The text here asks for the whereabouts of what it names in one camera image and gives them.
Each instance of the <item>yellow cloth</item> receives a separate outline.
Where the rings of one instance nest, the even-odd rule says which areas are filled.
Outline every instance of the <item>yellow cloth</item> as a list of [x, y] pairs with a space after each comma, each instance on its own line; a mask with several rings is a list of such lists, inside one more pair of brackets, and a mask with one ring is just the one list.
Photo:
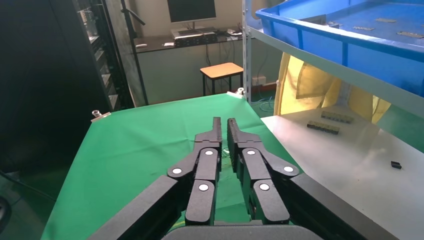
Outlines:
[[[274, 115], [295, 113], [335, 105], [342, 80], [294, 56], [283, 53], [275, 93]], [[350, 109], [376, 123], [390, 103], [363, 89], [351, 86]]]

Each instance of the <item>green cloth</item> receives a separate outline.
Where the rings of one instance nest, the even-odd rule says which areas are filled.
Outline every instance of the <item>green cloth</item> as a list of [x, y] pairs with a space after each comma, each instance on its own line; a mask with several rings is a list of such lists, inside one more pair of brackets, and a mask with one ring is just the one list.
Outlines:
[[[266, 149], [296, 165], [244, 99], [226, 94], [174, 101], [118, 112], [91, 124], [51, 212], [42, 240], [85, 240], [167, 168], [193, 149], [194, 137], [221, 117], [258, 134]], [[228, 158], [217, 188], [219, 221], [248, 221], [240, 182]]]

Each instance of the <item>white wall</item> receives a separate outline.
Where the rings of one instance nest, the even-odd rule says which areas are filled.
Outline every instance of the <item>white wall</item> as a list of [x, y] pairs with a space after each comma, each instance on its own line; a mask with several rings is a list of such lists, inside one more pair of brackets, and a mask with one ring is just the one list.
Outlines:
[[[234, 41], [235, 63], [243, 65], [243, 48], [241, 40]], [[230, 57], [225, 62], [233, 61], [233, 47], [230, 42], [209, 44], [209, 58], [212, 65], [224, 62], [226, 53], [231, 48]], [[252, 41], [252, 76], [255, 77], [263, 64], [259, 75], [266, 77], [267, 83], [278, 79], [282, 52], [272, 46], [253, 39]], [[150, 104], [169, 102], [180, 99], [200, 97], [203, 95], [202, 74], [200, 68], [207, 67], [206, 46], [190, 46], [138, 54], [138, 60], [143, 74], [147, 98]], [[207, 80], [212, 90], [211, 80]], [[232, 90], [240, 86], [240, 78], [232, 77]], [[216, 92], [228, 91], [228, 85], [222, 82], [215, 84]]]
[[[171, 29], [183, 27], [181, 23], [171, 23], [167, 0], [135, 0], [135, 4], [146, 23], [142, 27], [144, 37], [170, 35]], [[225, 28], [242, 22], [242, 0], [215, 0], [215, 10], [215, 20], [200, 21], [197, 26]]]

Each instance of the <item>blue plastic bin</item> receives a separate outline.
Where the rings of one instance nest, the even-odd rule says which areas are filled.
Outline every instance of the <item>blue plastic bin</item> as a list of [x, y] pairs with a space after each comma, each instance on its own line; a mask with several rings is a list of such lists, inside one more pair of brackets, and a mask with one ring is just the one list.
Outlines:
[[424, 37], [398, 34], [424, 36], [424, 0], [289, 0], [256, 15], [267, 35], [424, 97]]

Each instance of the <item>wooden stool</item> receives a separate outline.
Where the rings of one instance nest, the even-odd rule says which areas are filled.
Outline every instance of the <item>wooden stool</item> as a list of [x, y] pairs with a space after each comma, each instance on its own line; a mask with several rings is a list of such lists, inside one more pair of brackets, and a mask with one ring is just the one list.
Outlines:
[[212, 94], [215, 94], [215, 80], [229, 77], [228, 86], [231, 92], [231, 77], [240, 75], [240, 87], [243, 87], [243, 68], [232, 62], [200, 68], [203, 75], [203, 96], [206, 96], [206, 77], [212, 80]]

